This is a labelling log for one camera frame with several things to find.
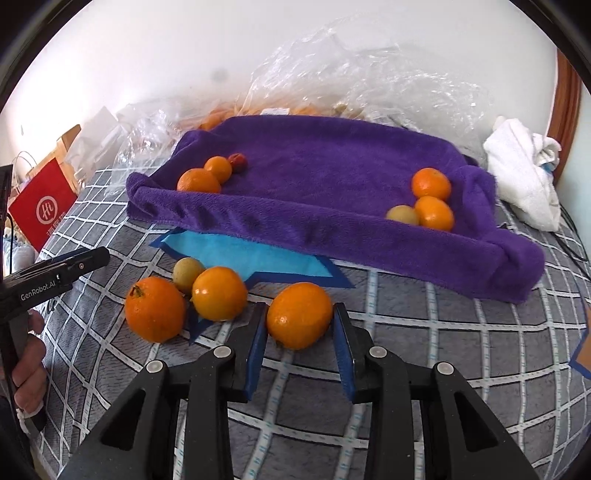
orange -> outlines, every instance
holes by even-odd
[[[330,297],[318,285],[294,283],[271,303],[267,330],[285,348],[301,350],[324,335],[332,311]]]
[[[144,340],[163,343],[183,329],[186,305],[176,287],[160,277],[137,281],[125,297],[129,328]]]
[[[191,168],[179,178],[177,190],[180,192],[220,193],[222,186],[210,171],[203,168]]]
[[[199,130],[207,130],[208,132],[216,128],[226,119],[226,112],[212,112],[199,125]]]
[[[213,173],[220,185],[226,183],[232,176],[232,165],[225,157],[212,157],[205,162],[203,168]]]
[[[421,226],[451,232],[454,225],[452,209],[435,197],[421,197],[414,204]]]
[[[212,267],[197,277],[193,283],[193,297],[198,314],[207,320],[221,322],[232,320],[246,307],[248,291],[234,270]]]
[[[423,168],[416,172],[411,181],[411,188],[416,198],[429,196],[447,200],[452,194],[452,184],[435,168]]]

white towel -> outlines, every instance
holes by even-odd
[[[560,203],[551,172],[558,165],[560,144],[533,134],[516,118],[499,117],[484,150],[499,198],[510,203],[528,225],[547,232],[558,230]]]

bed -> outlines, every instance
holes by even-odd
[[[110,170],[98,171],[42,252],[80,246],[109,248],[108,267],[46,305],[45,363],[50,374],[48,423],[35,448],[57,474],[117,395],[150,360],[177,365],[222,344],[232,323],[210,327],[195,342],[183,331],[150,344],[124,322],[123,298],[141,277],[171,277],[174,260],[150,243],[169,230],[126,215],[125,193],[105,200]],[[521,223],[498,202],[496,221],[542,247],[545,272],[528,300],[512,305],[471,300],[412,278],[335,260],[354,289],[328,288],[377,345],[419,365],[449,361],[469,380],[525,452],[540,478],[558,478],[583,447],[591,421],[591,382],[568,361],[586,327],[579,291],[588,281],[556,240]],[[563,227],[576,252],[581,243]],[[259,283],[249,301],[269,302],[281,284]],[[423,477],[418,405],[415,478]],[[293,353],[269,340],[258,389],[247,404],[229,406],[236,478],[363,478],[371,407],[351,408],[339,384],[332,342],[323,338]],[[177,469],[183,458],[183,409]]]

clear plastic wrap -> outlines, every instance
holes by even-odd
[[[281,46],[255,70],[248,93],[237,102],[173,99],[127,106],[118,119],[129,135],[117,153],[107,197],[125,189],[131,172],[150,174],[162,166],[186,131],[211,130],[232,116],[271,113],[265,109],[424,132],[483,164],[477,124],[490,107],[488,94],[450,73],[429,70],[438,59],[415,47],[403,51],[389,32],[379,46],[359,41],[367,33],[375,36],[378,24],[384,22],[371,16],[345,18]],[[351,32],[356,48],[343,41]]]
[[[130,173],[151,174],[160,168],[182,135],[198,128],[216,105],[212,101],[169,99],[124,107],[117,117],[126,138],[115,157],[105,197],[113,199],[124,192]]]
[[[362,20],[343,19],[278,48],[254,72],[239,114],[290,108],[397,125],[444,138],[482,161],[476,126],[491,104],[488,94],[450,73],[428,71],[436,62],[419,48],[348,48],[340,34],[370,30],[373,23]]]

human hand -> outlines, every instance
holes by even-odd
[[[45,326],[43,317],[35,310],[31,310],[30,313],[29,331],[40,334]],[[14,401],[27,413],[33,413],[37,409],[47,391],[47,371],[43,366],[46,352],[43,340],[29,333],[22,358],[12,371],[12,381],[17,387]],[[0,378],[4,379],[4,370],[1,366]]]

